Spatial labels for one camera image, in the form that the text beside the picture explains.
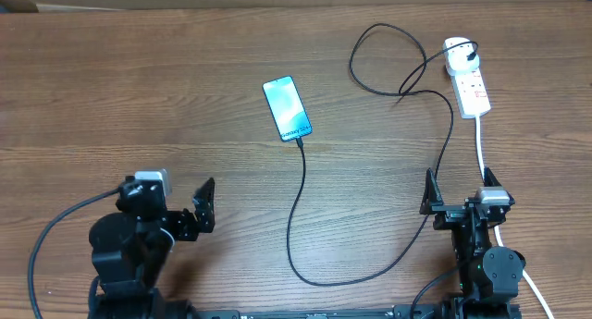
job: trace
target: electrical socket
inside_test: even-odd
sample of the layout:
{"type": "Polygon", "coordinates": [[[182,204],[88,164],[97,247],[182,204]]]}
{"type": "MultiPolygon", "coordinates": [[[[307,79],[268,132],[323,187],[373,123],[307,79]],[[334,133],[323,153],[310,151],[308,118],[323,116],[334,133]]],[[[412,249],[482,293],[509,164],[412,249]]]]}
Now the electrical socket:
{"type": "Polygon", "coordinates": [[[491,104],[479,68],[470,73],[456,75],[451,78],[461,117],[465,119],[481,117],[491,110],[491,104]]]}

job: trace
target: phone screen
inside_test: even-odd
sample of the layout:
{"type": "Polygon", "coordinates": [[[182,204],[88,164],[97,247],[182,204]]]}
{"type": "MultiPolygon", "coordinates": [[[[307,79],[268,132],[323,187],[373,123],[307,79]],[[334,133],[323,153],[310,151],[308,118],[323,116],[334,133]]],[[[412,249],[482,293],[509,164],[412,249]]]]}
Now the phone screen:
{"type": "Polygon", "coordinates": [[[280,139],[290,141],[313,132],[292,77],[269,81],[263,91],[280,139]]]}

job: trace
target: white power strip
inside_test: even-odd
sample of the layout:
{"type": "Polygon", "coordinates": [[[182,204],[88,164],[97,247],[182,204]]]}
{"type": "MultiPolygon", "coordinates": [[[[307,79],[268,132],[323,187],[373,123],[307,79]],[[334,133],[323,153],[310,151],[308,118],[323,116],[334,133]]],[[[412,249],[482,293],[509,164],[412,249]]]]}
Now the white power strip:
{"type": "MultiPolygon", "coordinates": [[[[469,42],[469,40],[463,37],[449,38],[444,42],[443,49],[463,42],[469,42]]],[[[481,178],[483,178],[485,176],[485,163],[481,151],[481,116],[491,110],[491,104],[489,103],[489,97],[487,96],[483,77],[481,77],[481,70],[479,70],[479,55],[473,60],[468,60],[467,56],[471,52],[473,52],[473,46],[468,43],[455,47],[454,49],[447,51],[444,55],[446,56],[446,70],[452,79],[452,87],[454,88],[454,94],[456,95],[456,100],[459,104],[461,116],[465,119],[475,119],[477,161],[479,162],[481,178]]],[[[498,246],[503,246],[500,227],[496,226],[494,232],[498,246]]],[[[523,276],[535,293],[538,301],[543,306],[547,317],[549,319],[554,319],[553,313],[543,298],[543,295],[525,270],[523,271],[523,276]]]]}
{"type": "MultiPolygon", "coordinates": [[[[452,37],[444,41],[443,48],[464,42],[470,41],[463,37],[452,37]]],[[[481,117],[491,110],[485,83],[481,77],[481,70],[479,70],[479,55],[473,60],[467,60],[467,56],[473,51],[473,46],[468,43],[455,47],[444,54],[446,70],[452,79],[452,87],[461,110],[461,117],[465,119],[481,117]]]]}

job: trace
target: cable wire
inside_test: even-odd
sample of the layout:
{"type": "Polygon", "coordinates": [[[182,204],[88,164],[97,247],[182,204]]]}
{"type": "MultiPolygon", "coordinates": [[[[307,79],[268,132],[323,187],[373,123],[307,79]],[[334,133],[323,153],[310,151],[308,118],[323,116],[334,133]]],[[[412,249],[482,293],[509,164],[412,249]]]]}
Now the cable wire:
{"type": "MultiPolygon", "coordinates": [[[[385,96],[395,96],[395,97],[400,97],[400,99],[397,101],[397,103],[399,103],[403,97],[407,96],[407,95],[416,95],[418,93],[423,93],[423,92],[428,92],[428,93],[434,93],[437,96],[439,96],[442,100],[444,100],[444,102],[446,102],[449,110],[450,110],[450,128],[448,131],[448,135],[446,137],[446,140],[444,141],[444,144],[442,145],[442,149],[440,150],[440,154],[438,156],[438,161],[436,162],[436,170],[435,170],[435,174],[434,176],[437,178],[438,177],[438,171],[439,171],[439,167],[440,167],[440,163],[442,161],[442,156],[444,155],[444,151],[446,150],[446,147],[450,141],[450,136],[452,135],[452,130],[454,128],[454,111],[452,109],[452,105],[450,104],[450,101],[448,100],[448,98],[446,98],[446,96],[444,96],[443,94],[436,92],[436,91],[432,91],[432,90],[419,90],[419,91],[414,91],[411,92],[411,89],[415,86],[415,84],[417,84],[417,82],[421,79],[421,77],[424,75],[424,72],[426,71],[426,66],[427,63],[430,62],[431,60],[433,60],[434,58],[436,58],[439,55],[444,54],[446,51],[450,50],[451,48],[454,47],[458,47],[461,46],[463,44],[466,43],[473,43],[475,45],[475,50],[474,52],[476,52],[476,49],[478,47],[478,44],[476,42],[463,42],[463,43],[458,43],[455,44],[451,47],[448,47],[438,53],[436,53],[435,55],[432,55],[431,57],[427,58],[426,56],[426,50],[424,49],[424,47],[419,43],[419,41],[417,41],[417,39],[415,39],[415,37],[413,37],[409,32],[397,27],[397,26],[393,26],[387,23],[377,23],[372,25],[370,28],[366,29],[364,31],[364,33],[362,33],[362,35],[360,36],[360,38],[358,39],[358,42],[354,45],[353,50],[351,50],[351,56],[350,56],[350,63],[349,63],[349,67],[350,67],[350,74],[351,77],[365,90],[372,92],[372,93],[376,93],[379,95],[385,95],[385,96]],[[409,37],[410,39],[412,39],[415,44],[417,45],[417,47],[419,48],[421,54],[422,54],[422,58],[424,59],[424,61],[422,62],[422,64],[420,66],[418,66],[416,69],[414,69],[412,71],[412,73],[403,81],[402,85],[399,88],[398,92],[382,92],[382,91],[378,91],[376,89],[370,88],[369,86],[365,85],[363,82],[361,82],[357,76],[355,75],[354,71],[353,71],[353,57],[355,56],[355,53],[357,52],[357,50],[360,48],[360,45],[362,44],[362,42],[365,39],[365,36],[367,35],[367,33],[372,30],[375,27],[388,27],[388,28],[392,28],[396,31],[400,31],[403,34],[405,34],[407,37],[409,37]],[[419,75],[417,76],[417,78],[411,83],[410,87],[408,89],[406,89],[405,91],[403,90],[403,87],[405,86],[405,84],[407,83],[407,81],[409,81],[411,79],[411,77],[413,76],[413,74],[415,74],[418,70],[420,70],[421,68],[421,72],[419,73],[419,75]]],[[[429,215],[426,215],[424,220],[422,221],[422,224],[419,226],[419,228],[417,229],[417,231],[415,232],[415,235],[413,236],[413,238],[411,239],[411,241],[409,242],[409,244],[407,244],[407,246],[405,247],[405,249],[401,252],[401,254],[386,268],[380,270],[379,272],[376,272],[370,276],[366,276],[366,277],[361,277],[361,278],[356,278],[356,279],[352,279],[352,280],[348,280],[348,281],[342,281],[342,282],[331,282],[331,283],[320,283],[320,282],[314,282],[311,281],[307,278],[305,278],[304,276],[302,276],[302,274],[300,274],[300,272],[298,272],[298,270],[296,269],[296,267],[294,266],[294,262],[292,261],[292,257],[291,257],[291,251],[290,251],[290,229],[291,229],[291,222],[292,222],[292,218],[294,216],[294,211],[296,210],[296,205],[298,204],[298,201],[300,200],[300,196],[302,194],[302,189],[304,188],[304,181],[306,179],[306,159],[304,157],[304,148],[303,148],[303,143],[302,143],[302,138],[298,138],[296,139],[296,143],[298,144],[298,147],[300,148],[301,154],[302,154],[302,182],[301,182],[301,186],[300,189],[298,190],[298,194],[296,195],[296,198],[294,199],[294,204],[292,205],[292,208],[290,210],[290,217],[288,218],[288,227],[286,230],[286,249],[288,252],[288,262],[290,263],[290,268],[292,269],[292,272],[294,272],[294,274],[304,283],[309,284],[311,286],[315,286],[315,287],[337,287],[337,286],[348,286],[348,285],[352,285],[352,284],[356,284],[356,283],[361,283],[361,282],[365,282],[368,280],[371,280],[373,278],[379,277],[383,274],[385,274],[386,272],[388,272],[390,269],[392,269],[395,265],[397,265],[399,263],[399,261],[403,258],[403,256],[407,253],[407,251],[409,249],[411,249],[412,245],[415,243],[415,240],[419,237],[419,234],[421,233],[422,229],[424,228],[424,226],[426,225],[427,222],[427,218],[429,217],[429,215]]]]}
{"type": "MultiPolygon", "coordinates": [[[[481,178],[485,180],[485,162],[483,161],[483,152],[481,148],[481,119],[479,116],[475,117],[475,146],[477,151],[477,162],[479,163],[479,171],[481,171],[481,178]]],[[[500,224],[497,224],[493,227],[493,232],[496,236],[496,242],[498,243],[498,246],[503,246],[503,241],[501,240],[500,233],[500,224]]],[[[526,273],[525,269],[522,271],[522,275],[524,276],[524,279],[526,280],[530,288],[535,293],[536,298],[538,299],[540,304],[543,306],[543,309],[545,310],[545,314],[547,315],[547,317],[549,319],[555,319],[550,307],[547,305],[547,302],[545,301],[545,298],[543,298],[543,294],[540,293],[540,291],[537,288],[537,285],[535,285],[535,282],[526,273]]]]}
{"type": "Polygon", "coordinates": [[[424,294],[430,288],[434,287],[436,284],[442,282],[443,280],[451,277],[454,273],[456,273],[459,269],[461,269],[461,267],[463,267],[467,263],[468,263],[468,260],[457,264],[454,268],[452,268],[448,272],[445,272],[442,275],[434,278],[430,283],[425,285],[425,287],[423,289],[421,289],[421,291],[419,291],[419,293],[417,294],[417,296],[415,296],[415,299],[413,299],[413,302],[411,303],[411,307],[409,308],[409,319],[413,319],[415,317],[414,312],[415,312],[415,307],[417,306],[417,303],[419,302],[419,300],[421,300],[421,298],[424,296],[424,294]]]}
{"type": "Polygon", "coordinates": [[[96,276],[92,282],[91,287],[89,288],[89,313],[94,313],[94,310],[97,306],[97,298],[96,298],[96,290],[99,287],[99,282],[101,281],[101,277],[96,276]]]}
{"type": "Polygon", "coordinates": [[[61,221],[64,217],[76,212],[77,210],[79,210],[80,208],[82,208],[86,205],[89,205],[93,202],[97,202],[101,199],[104,199],[106,197],[114,195],[117,192],[118,192],[118,189],[110,190],[105,193],[99,194],[95,197],[92,197],[91,199],[87,199],[83,202],[77,203],[77,204],[69,207],[67,210],[63,211],[58,216],[56,216],[51,222],[49,222],[47,224],[47,226],[45,226],[45,228],[43,229],[41,234],[39,235],[39,238],[35,242],[35,246],[33,247],[33,250],[31,251],[31,257],[29,258],[29,266],[27,269],[27,286],[29,288],[29,300],[31,301],[31,307],[33,309],[33,312],[35,313],[35,318],[43,319],[43,317],[41,316],[41,311],[39,310],[39,304],[37,304],[37,298],[35,297],[35,285],[33,283],[33,274],[35,271],[35,259],[37,259],[37,253],[39,252],[39,249],[41,249],[41,245],[43,243],[43,240],[45,239],[45,237],[47,236],[49,231],[52,229],[52,227],[54,227],[57,224],[57,222],[61,221]]]}

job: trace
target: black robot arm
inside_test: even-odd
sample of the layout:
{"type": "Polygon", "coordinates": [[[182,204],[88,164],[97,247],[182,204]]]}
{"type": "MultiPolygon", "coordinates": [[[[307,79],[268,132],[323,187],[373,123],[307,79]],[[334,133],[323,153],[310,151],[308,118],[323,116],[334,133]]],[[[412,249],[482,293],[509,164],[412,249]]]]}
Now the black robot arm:
{"type": "Polygon", "coordinates": [[[101,218],[91,229],[92,263],[104,293],[97,296],[92,291],[89,318],[520,319],[518,305],[510,305],[510,300],[518,295],[524,257],[508,248],[492,247],[488,234],[490,227],[506,220],[514,199],[488,168],[484,185],[463,204],[447,205],[432,170],[425,173],[420,214],[434,216],[434,229],[451,231],[461,280],[462,292],[448,295],[439,304],[415,305],[415,301],[390,309],[348,311],[198,312],[189,301],[164,301],[154,285],[175,241],[195,241],[200,233],[213,231],[215,182],[210,178],[195,192],[193,213],[188,209],[169,212],[166,171],[138,172],[119,186],[121,213],[101,218]]]}
{"type": "Polygon", "coordinates": [[[474,197],[460,205],[446,205],[431,169],[425,175],[422,215],[434,215],[435,230],[450,230],[456,253],[462,294],[451,294],[439,306],[441,318],[519,318],[510,300],[518,296],[518,282],[526,261],[522,254],[505,247],[492,247],[490,227],[506,220],[515,203],[493,175],[474,197]]]}
{"type": "Polygon", "coordinates": [[[121,213],[99,219],[89,233],[92,264],[104,292],[90,297],[89,318],[176,318],[191,312],[187,302],[164,302],[154,285],[176,241],[196,241],[200,233],[213,231],[214,187],[210,178],[195,192],[194,213],[171,212],[164,169],[126,177],[118,188],[121,213]]]}

